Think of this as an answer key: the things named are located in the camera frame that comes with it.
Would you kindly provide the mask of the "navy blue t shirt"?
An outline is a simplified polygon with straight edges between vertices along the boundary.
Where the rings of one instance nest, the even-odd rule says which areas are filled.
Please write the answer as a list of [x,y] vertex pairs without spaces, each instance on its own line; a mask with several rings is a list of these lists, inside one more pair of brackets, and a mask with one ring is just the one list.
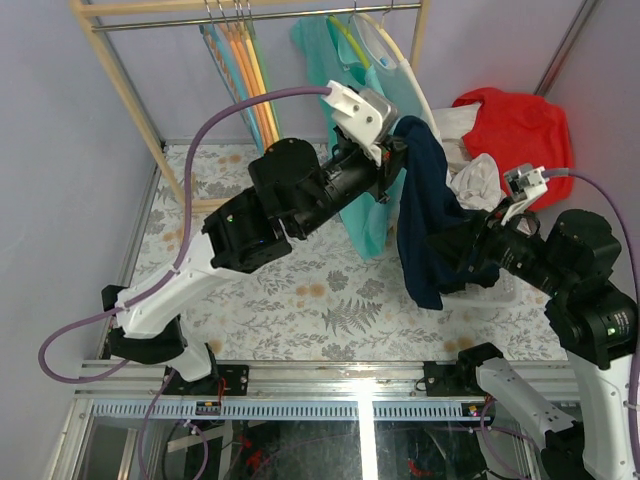
[[446,184],[448,164],[443,147],[428,124],[415,116],[403,117],[394,135],[407,147],[405,179],[397,223],[397,249],[404,284],[418,307],[441,310],[441,288],[470,281],[443,263],[427,237],[460,223],[467,212]]

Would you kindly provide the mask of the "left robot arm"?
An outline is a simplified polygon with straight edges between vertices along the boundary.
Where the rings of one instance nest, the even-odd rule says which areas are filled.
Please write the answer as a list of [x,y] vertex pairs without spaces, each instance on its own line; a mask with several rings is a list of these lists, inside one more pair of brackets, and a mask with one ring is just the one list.
[[214,289],[290,254],[290,239],[306,239],[359,196],[386,201],[408,148],[388,135],[378,149],[381,160],[375,162],[341,137],[332,158],[320,163],[305,140],[287,138],[269,147],[248,166],[252,186],[205,218],[200,232],[183,243],[177,265],[127,289],[104,288],[104,299],[117,311],[108,334],[111,354],[168,365],[187,395],[221,392],[213,350],[193,338],[182,314]]

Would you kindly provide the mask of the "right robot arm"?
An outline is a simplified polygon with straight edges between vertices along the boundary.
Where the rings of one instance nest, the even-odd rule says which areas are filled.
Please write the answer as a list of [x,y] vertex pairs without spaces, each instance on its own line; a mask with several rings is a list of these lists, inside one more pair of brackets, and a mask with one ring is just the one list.
[[580,209],[561,213],[546,238],[517,224],[503,208],[478,211],[427,243],[457,270],[496,265],[548,295],[544,314],[574,372],[581,417],[558,410],[491,343],[460,352],[449,381],[501,404],[539,449],[550,478],[636,479],[628,411],[639,315],[609,279],[620,242],[604,217]]

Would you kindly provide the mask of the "teal t shirt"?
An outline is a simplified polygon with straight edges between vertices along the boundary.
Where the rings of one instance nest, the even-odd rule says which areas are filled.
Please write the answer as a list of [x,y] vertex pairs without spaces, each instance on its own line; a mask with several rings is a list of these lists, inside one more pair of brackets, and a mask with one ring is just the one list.
[[[387,96],[375,67],[361,62],[343,35],[345,30],[345,22],[336,26],[321,16],[302,18],[291,27],[290,37],[305,57],[308,82],[324,86],[334,80]],[[406,171],[401,170],[387,191],[387,203],[378,203],[371,194],[364,193],[340,211],[354,248],[365,260],[381,255],[386,249],[387,233],[398,213],[405,176]]]

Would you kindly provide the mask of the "yellow green hanger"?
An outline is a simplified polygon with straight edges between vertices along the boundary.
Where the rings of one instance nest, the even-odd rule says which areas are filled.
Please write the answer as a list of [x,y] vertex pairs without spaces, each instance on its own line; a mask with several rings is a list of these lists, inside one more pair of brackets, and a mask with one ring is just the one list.
[[350,33],[349,29],[335,16],[329,15],[328,21],[343,35],[348,44],[350,45],[353,53],[357,56],[358,60],[362,64],[365,70],[369,69],[371,66],[370,61],[364,54],[359,43],[355,40],[353,35]]

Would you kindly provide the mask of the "orange hanger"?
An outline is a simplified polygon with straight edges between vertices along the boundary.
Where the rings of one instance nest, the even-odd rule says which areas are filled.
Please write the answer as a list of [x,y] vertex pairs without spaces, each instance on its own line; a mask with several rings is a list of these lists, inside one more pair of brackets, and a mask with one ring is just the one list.
[[[249,56],[245,49],[245,43],[243,40],[243,36],[241,34],[241,29],[238,24],[232,25],[222,25],[220,30],[223,32],[225,39],[227,40],[229,46],[231,47],[232,55],[235,57],[238,68],[240,69],[240,73],[244,79],[244,83],[247,90],[248,98],[253,98],[258,96],[255,78],[253,75],[253,71],[251,68],[251,64],[249,61]],[[259,124],[259,129],[261,131],[264,149],[268,149],[271,145],[268,145],[270,141],[270,135],[266,124],[266,119],[264,116],[264,110],[261,107],[261,104],[255,105],[251,107],[255,114]]]

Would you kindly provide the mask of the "blue hanger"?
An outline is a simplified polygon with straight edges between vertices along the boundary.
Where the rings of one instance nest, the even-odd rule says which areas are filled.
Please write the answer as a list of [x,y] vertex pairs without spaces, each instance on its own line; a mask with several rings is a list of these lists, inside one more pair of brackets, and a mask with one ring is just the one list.
[[[244,79],[228,44],[218,35],[217,30],[211,24],[200,26],[199,30],[232,102],[237,104],[247,100]],[[264,143],[254,110],[248,107],[242,110],[240,115],[257,149],[263,152]]]

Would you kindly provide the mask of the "white laundry basket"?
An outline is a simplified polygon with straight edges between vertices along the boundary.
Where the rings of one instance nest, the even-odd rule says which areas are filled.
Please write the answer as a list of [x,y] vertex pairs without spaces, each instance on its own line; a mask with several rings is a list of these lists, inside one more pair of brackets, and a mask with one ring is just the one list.
[[442,296],[445,308],[511,308],[516,306],[521,299],[519,280],[500,270],[500,277],[492,287],[481,287],[476,284],[467,284],[464,290]]

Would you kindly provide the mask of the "white cloth pile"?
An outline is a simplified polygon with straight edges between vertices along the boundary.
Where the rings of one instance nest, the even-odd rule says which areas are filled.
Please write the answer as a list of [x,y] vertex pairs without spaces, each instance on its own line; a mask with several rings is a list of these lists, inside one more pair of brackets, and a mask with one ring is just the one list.
[[447,185],[467,210],[493,210],[502,200],[499,170],[488,153],[471,154],[463,137],[475,125],[481,104],[436,109],[432,112],[439,128],[448,164]]

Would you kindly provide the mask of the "red cloth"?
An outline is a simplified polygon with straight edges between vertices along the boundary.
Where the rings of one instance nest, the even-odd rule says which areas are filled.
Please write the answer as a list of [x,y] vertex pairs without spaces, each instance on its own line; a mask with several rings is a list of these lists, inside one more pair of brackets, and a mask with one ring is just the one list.
[[454,109],[477,108],[462,136],[473,157],[490,155],[500,174],[530,164],[547,170],[573,168],[575,156],[565,111],[544,98],[484,87],[459,96]]

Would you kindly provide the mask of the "floral table mat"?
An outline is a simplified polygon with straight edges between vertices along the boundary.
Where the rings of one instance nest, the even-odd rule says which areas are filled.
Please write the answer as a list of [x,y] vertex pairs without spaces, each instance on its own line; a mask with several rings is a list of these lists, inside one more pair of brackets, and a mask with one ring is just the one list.
[[406,292],[395,243],[364,260],[333,219],[285,258],[191,304],[182,319],[225,360],[449,360],[484,342],[511,360],[560,360],[545,302],[523,286],[507,308],[421,309]]

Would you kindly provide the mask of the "wooden clothes rack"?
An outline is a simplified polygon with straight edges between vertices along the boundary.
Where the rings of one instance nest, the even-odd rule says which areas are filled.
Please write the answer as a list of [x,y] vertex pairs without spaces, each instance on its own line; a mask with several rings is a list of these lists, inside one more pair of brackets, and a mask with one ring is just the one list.
[[[431,3],[416,1],[414,3],[389,3],[375,6],[353,6],[351,8],[334,8],[324,10],[291,10],[261,13],[253,17],[255,22],[281,20],[286,18],[305,18],[336,14],[370,14],[375,12],[388,13],[391,11],[414,10],[416,12],[415,26],[411,45],[410,64],[417,66],[419,56],[423,50],[424,34]],[[204,25],[206,18],[158,20],[150,22],[133,22],[121,24],[102,24],[103,17],[136,16],[151,14],[174,14],[181,12],[196,12],[205,8],[203,1],[135,1],[129,3],[100,3],[89,1],[71,1],[69,7],[84,32],[89,44],[111,81],[127,112],[137,127],[142,139],[156,161],[162,176],[169,186],[179,205],[184,205],[184,190],[179,185],[174,170],[169,166],[163,153],[164,139],[148,115],[144,102],[140,99],[135,86],[123,66],[117,50],[113,47],[108,34],[120,31],[150,30],[158,28],[174,28],[182,26]]]

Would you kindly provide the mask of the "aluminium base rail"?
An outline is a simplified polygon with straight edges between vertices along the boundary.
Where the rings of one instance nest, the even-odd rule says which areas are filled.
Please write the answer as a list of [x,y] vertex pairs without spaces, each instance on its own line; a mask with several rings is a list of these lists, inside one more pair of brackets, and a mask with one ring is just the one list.
[[245,361],[233,375],[239,396],[186,396],[161,387],[162,366],[130,364],[113,376],[77,386],[74,397],[91,414],[117,418],[233,420],[376,420],[474,422],[482,395],[444,395],[440,378],[425,378],[420,362]]

